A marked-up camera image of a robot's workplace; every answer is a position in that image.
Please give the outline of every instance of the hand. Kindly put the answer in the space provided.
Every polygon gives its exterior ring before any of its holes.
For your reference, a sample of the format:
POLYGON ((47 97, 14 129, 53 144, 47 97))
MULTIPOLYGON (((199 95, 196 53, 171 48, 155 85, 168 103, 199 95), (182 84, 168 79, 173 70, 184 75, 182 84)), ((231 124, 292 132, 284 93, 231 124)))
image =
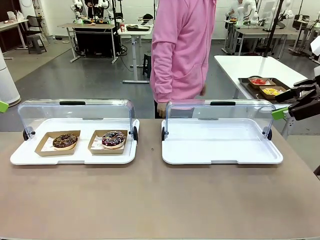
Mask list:
POLYGON ((165 118, 166 117, 166 108, 167 108, 167 102, 159 102, 156 111, 159 114, 160 117, 165 118))
POLYGON ((207 92, 207 85, 204 84, 204 86, 200 92, 200 96, 203 97, 204 95, 206 95, 206 92, 207 92))

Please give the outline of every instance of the yellow food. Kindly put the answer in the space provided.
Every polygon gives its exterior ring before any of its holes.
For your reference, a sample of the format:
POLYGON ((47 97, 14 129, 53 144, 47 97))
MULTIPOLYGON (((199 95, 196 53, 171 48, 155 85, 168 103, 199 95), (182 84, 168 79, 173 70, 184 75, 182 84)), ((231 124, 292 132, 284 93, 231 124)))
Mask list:
POLYGON ((268 94, 268 95, 273 95, 273 96, 277 96, 279 94, 282 93, 282 91, 278 91, 277 89, 274 89, 274 88, 265 88, 262 90, 265 94, 268 94))

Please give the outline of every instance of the chocolate frosted donut with sprinkles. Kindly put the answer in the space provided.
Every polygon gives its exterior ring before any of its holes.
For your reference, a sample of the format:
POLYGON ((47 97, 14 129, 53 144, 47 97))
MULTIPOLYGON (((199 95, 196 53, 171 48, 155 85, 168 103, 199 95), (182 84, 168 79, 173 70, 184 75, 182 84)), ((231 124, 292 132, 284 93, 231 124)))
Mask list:
POLYGON ((121 131, 109 131, 102 137, 102 146, 117 149, 125 144, 126 136, 121 131))

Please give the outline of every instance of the donut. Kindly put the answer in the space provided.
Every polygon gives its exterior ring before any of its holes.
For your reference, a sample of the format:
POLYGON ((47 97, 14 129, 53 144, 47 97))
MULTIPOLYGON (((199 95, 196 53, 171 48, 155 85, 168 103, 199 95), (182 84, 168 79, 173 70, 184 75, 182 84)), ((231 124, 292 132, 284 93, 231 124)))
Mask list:
POLYGON ((78 137, 74 134, 63 134, 53 140, 53 147, 57 151, 73 149, 78 141, 78 137))
POLYGON ((109 131, 102 137, 102 146, 117 149, 125 144, 126 136, 121 131, 109 131))

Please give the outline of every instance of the black tray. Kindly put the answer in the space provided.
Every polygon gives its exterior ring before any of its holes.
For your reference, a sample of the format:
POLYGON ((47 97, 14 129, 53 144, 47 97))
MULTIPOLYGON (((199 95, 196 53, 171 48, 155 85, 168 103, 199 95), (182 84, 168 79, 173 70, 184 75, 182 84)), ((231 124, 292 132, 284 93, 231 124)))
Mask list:
MULTIPOLYGON (((260 93, 260 88, 258 89, 254 89, 250 83, 249 83, 249 79, 251 78, 264 78, 264 79, 270 79, 272 82, 274 82, 278 87, 283 87, 285 90, 289 90, 290 87, 288 87, 287 85, 283 84, 281 81, 279 81, 276 78, 273 77, 261 77, 261 76, 251 76, 249 78, 238 78, 240 81, 240 84, 250 93, 251 96, 253 96, 255 99, 265 99, 267 101, 269 101, 272 104, 279 104, 279 102, 277 102, 274 99, 266 99, 261 93, 260 93)), ((281 102, 281 104, 293 104, 296 101, 294 99, 290 99, 284 102, 281 102)))

